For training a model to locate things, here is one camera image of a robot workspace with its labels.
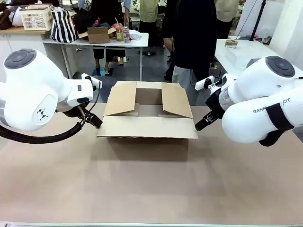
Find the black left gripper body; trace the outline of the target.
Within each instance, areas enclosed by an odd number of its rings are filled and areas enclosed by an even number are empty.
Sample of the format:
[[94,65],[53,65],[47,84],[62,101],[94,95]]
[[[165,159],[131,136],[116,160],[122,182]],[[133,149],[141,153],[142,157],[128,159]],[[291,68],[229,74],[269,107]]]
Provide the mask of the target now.
[[79,105],[79,106],[75,106],[75,107],[71,107],[71,106],[57,106],[56,112],[61,112],[64,115],[66,115],[67,117],[70,118],[82,118],[83,117],[83,106]]

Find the large brown cardboard box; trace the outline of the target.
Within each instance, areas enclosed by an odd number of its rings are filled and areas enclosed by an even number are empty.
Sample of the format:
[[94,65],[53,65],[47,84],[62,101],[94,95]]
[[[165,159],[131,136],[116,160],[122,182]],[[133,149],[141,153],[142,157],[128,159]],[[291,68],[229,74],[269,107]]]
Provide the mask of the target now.
[[184,88],[166,82],[118,81],[98,137],[197,139]]

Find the small open cardboard box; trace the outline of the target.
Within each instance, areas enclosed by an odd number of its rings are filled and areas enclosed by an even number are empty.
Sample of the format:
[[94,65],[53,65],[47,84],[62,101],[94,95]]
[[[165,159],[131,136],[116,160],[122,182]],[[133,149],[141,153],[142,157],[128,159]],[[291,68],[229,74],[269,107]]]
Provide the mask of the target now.
[[110,42],[110,37],[116,32],[115,28],[90,27],[87,32],[79,34],[79,39],[88,38],[90,44],[106,44]]

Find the teal floor mat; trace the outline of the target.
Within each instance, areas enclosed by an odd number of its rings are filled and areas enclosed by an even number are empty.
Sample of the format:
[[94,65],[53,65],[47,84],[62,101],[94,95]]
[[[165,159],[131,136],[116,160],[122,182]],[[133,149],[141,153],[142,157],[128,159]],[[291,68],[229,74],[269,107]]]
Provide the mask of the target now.
[[94,69],[94,71],[92,72],[92,76],[112,76],[113,71],[113,68],[110,68],[108,72],[106,72],[104,68]]

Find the black white striped bag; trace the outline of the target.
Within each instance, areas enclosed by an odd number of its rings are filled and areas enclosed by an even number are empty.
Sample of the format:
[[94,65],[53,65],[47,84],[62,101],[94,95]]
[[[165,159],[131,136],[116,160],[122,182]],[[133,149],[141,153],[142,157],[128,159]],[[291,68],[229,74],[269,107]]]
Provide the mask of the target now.
[[52,11],[53,23],[50,38],[59,43],[72,43],[78,39],[78,33],[74,27],[70,13],[60,7]]

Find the bystander in beige top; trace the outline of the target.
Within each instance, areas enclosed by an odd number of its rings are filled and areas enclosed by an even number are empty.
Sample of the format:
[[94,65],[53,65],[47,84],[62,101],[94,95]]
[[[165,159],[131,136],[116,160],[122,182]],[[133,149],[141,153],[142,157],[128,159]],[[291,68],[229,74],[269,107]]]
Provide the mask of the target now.
[[214,0],[217,15],[217,38],[227,39],[234,18],[238,12],[240,0]]

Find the black fabric bag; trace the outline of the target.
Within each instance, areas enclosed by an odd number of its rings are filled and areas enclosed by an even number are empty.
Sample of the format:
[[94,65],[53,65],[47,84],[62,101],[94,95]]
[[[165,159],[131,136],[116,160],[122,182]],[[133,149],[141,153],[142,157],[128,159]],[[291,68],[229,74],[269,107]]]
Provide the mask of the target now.
[[87,32],[89,27],[92,27],[98,18],[85,9],[80,9],[78,13],[72,16],[75,28],[79,34]]

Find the white table with metal legs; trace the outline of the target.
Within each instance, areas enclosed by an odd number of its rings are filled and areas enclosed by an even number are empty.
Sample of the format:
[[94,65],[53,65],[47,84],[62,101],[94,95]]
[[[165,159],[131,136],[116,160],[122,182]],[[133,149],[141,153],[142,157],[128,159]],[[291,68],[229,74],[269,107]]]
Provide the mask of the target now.
[[140,52],[139,61],[139,81],[142,81],[143,77],[143,49],[148,47],[149,34],[141,33],[141,38],[139,40],[131,40],[128,43],[119,42],[117,40],[111,39],[109,43],[106,44],[90,44],[86,40],[77,39],[72,43],[59,43],[50,38],[44,38],[43,43],[45,44],[58,44],[60,46],[65,67],[67,69],[67,78],[73,78],[75,74],[71,72],[71,65],[69,57],[66,51],[68,47],[81,48],[81,49],[108,49],[108,50],[134,50]]

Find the plastic drink cup with straw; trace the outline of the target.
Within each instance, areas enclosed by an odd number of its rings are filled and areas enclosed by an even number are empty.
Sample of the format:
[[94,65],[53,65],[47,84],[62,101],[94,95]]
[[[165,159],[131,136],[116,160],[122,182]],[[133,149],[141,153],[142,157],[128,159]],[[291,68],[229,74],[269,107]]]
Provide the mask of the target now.
[[115,30],[116,30],[116,39],[119,42],[122,42],[124,40],[124,33],[123,33],[123,25],[121,23],[118,22],[118,20],[115,18],[116,20],[116,24],[114,26]]

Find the colourful clothes pile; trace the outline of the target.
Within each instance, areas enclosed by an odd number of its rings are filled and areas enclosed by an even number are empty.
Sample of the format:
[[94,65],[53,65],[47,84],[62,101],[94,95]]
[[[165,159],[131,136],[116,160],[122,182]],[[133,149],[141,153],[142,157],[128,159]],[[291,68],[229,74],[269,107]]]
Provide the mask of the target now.
[[107,29],[111,29],[112,27],[107,23],[101,23],[98,19],[94,22],[92,27],[106,27]]

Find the white board panel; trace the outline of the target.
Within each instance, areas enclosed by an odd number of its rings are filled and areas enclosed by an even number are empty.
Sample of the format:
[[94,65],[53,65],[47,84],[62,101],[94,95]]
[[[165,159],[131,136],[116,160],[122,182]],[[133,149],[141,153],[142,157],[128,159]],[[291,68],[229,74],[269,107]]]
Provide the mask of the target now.
[[267,38],[274,34],[285,0],[246,0],[235,31],[236,36],[250,37],[252,35],[263,2],[265,5],[255,36]]

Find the black tripod stand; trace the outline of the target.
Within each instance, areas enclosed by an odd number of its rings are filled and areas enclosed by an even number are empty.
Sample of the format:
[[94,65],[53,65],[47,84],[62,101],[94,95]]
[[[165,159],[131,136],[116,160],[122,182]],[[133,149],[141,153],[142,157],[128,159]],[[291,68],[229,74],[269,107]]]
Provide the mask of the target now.
[[254,25],[252,34],[251,34],[251,36],[250,36],[250,41],[251,41],[251,42],[254,41],[255,34],[256,34],[256,31],[257,31],[257,28],[258,28],[260,19],[261,19],[261,17],[262,17],[262,14],[263,14],[263,11],[264,11],[264,7],[265,7],[265,5],[266,5],[266,1],[267,1],[267,0],[263,0],[262,3],[261,3],[261,7],[260,7],[260,10],[259,10],[259,13],[258,13],[258,17],[257,17],[256,23],[255,23],[255,25]]

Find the white plastic basket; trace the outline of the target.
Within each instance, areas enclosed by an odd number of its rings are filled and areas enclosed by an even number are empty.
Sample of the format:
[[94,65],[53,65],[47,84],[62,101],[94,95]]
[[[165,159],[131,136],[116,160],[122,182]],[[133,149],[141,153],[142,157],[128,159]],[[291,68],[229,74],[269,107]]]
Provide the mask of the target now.
[[50,31],[52,28],[52,4],[30,4],[19,10],[23,28],[28,31]]

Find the bystander in black clothes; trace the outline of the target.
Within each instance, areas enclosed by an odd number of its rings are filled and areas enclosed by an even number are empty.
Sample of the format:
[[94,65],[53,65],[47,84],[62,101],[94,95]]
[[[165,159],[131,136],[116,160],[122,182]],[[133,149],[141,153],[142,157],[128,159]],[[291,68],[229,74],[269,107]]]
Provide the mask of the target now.
[[[131,0],[92,0],[91,12],[98,17],[100,23],[107,23],[110,26],[119,22],[124,26],[129,26],[129,11],[131,8]],[[106,50],[104,70],[109,74],[109,63],[114,57],[120,57],[118,65],[124,64],[124,50]]]

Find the brown plush toy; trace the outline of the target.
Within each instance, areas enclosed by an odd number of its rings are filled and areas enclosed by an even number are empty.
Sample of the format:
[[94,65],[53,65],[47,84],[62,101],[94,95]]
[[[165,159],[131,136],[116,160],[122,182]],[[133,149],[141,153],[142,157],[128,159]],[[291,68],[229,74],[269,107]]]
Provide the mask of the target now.
[[12,27],[12,22],[9,19],[11,10],[4,3],[0,3],[0,30],[6,30]]

